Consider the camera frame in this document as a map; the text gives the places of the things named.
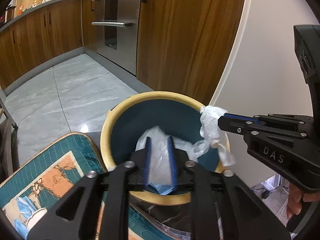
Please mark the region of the person's right hand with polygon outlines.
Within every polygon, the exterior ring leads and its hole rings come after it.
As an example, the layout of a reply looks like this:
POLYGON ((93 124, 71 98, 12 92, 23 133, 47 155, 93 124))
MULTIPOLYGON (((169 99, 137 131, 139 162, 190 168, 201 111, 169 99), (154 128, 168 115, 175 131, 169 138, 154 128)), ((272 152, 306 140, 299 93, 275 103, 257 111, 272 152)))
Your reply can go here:
POLYGON ((320 193, 305 193, 294 184, 289 183, 289 196, 286 208, 287 218, 299 215, 302 210, 302 202, 316 202, 320 200, 320 193))

